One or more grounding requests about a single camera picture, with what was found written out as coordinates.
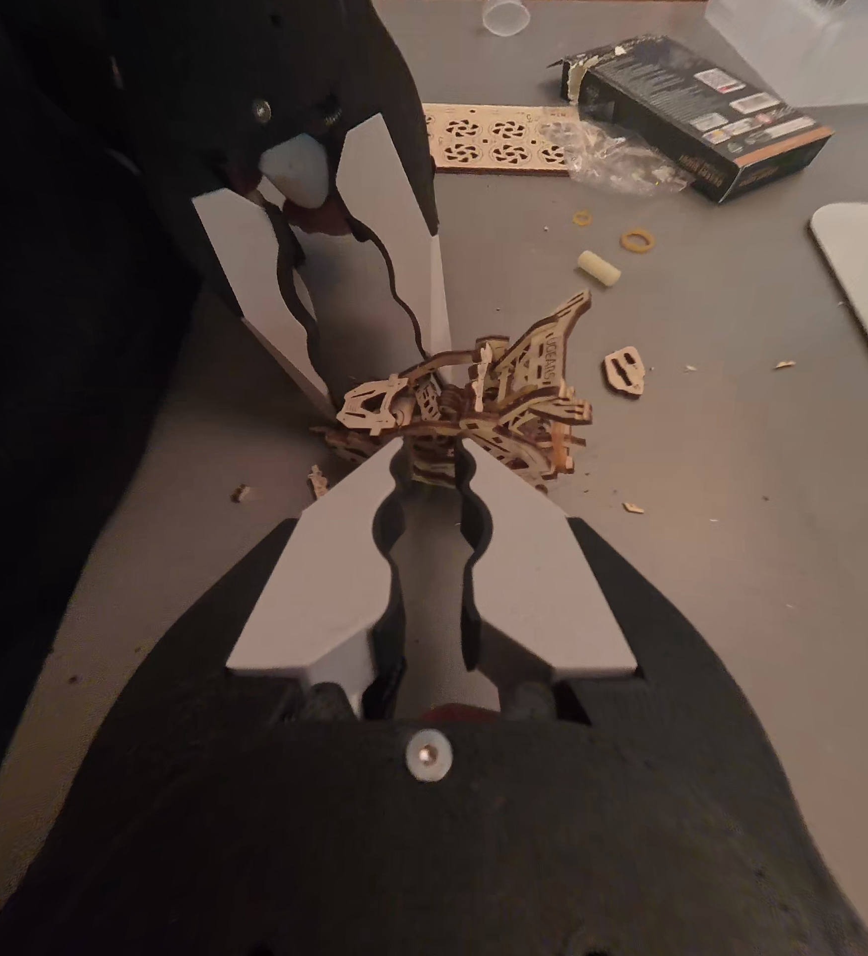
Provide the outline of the translucent plastic container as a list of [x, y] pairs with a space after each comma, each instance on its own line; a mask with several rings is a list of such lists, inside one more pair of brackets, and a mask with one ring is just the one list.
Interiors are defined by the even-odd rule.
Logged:
[[868, 104], [868, 1], [710, 1], [705, 17], [786, 103]]

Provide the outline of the wooden buggy model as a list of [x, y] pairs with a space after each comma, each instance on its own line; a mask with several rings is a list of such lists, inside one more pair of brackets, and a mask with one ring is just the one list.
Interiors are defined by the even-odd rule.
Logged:
[[340, 459], [359, 465], [402, 439], [412, 480], [455, 482], [455, 447], [472, 440], [541, 492], [571, 474], [576, 426], [592, 421], [590, 403], [567, 383], [571, 332], [592, 304], [582, 292], [532, 324], [516, 340], [476, 339], [380, 380], [356, 385], [335, 424], [314, 426]]

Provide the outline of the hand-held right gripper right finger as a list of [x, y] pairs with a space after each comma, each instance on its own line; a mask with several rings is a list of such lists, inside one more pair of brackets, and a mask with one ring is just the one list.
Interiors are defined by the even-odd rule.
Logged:
[[470, 438], [456, 446], [464, 566], [462, 652], [497, 689], [627, 679], [637, 662], [568, 515]]

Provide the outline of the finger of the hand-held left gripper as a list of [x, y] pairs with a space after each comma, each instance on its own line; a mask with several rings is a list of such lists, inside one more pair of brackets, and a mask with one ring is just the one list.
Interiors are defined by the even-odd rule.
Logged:
[[281, 209], [227, 188], [192, 203], [244, 323], [317, 411], [334, 418], [319, 324], [297, 271], [300, 246]]
[[353, 220], [381, 251], [392, 295], [415, 322], [420, 352], [451, 351], [440, 236], [430, 232], [380, 113], [347, 133], [335, 184]]

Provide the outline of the flat slotted wooden part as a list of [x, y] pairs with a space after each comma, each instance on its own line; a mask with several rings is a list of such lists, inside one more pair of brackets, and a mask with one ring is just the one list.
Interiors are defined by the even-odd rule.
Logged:
[[646, 366], [635, 347], [626, 346], [607, 354], [603, 368], [609, 388], [635, 398], [643, 395]]

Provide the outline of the clear plastic cup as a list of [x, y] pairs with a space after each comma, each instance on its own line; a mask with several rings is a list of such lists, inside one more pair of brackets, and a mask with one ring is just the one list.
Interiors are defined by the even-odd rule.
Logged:
[[483, 6], [484, 28], [491, 34], [509, 38], [529, 25], [531, 14], [523, 1], [486, 1]]

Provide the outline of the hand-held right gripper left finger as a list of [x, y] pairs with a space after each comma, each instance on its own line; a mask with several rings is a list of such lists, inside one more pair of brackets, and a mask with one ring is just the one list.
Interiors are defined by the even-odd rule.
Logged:
[[340, 687], [356, 716], [392, 717], [406, 671], [405, 612], [392, 548], [409, 484], [393, 439], [290, 531], [226, 661], [243, 676]]

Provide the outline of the wooden parts sheet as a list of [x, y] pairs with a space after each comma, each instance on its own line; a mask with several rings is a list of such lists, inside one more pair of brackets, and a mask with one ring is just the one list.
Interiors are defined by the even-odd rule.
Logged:
[[574, 106], [424, 103], [431, 158], [439, 173], [566, 176], [550, 126], [578, 121]]

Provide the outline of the clear plastic bag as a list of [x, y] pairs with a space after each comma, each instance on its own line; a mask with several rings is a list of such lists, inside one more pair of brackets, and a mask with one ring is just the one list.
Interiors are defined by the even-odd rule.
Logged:
[[694, 184], [690, 173], [619, 126], [575, 119], [566, 123], [561, 140], [570, 179], [601, 192], [653, 199]]

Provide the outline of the black cardboard box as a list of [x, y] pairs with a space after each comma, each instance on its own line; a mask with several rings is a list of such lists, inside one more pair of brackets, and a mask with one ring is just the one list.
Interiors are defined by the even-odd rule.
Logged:
[[655, 149], [722, 205], [805, 170], [834, 129], [666, 35], [555, 61], [560, 95], [612, 137]]

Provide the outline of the person's left hand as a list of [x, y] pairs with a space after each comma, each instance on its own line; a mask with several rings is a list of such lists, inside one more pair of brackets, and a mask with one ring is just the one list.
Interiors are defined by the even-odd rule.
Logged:
[[300, 206], [293, 200], [285, 199], [282, 210], [289, 224], [303, 233], [330, 236], [353, 233], [348, 210], [335, 196], [327, 198], [316, 209]]

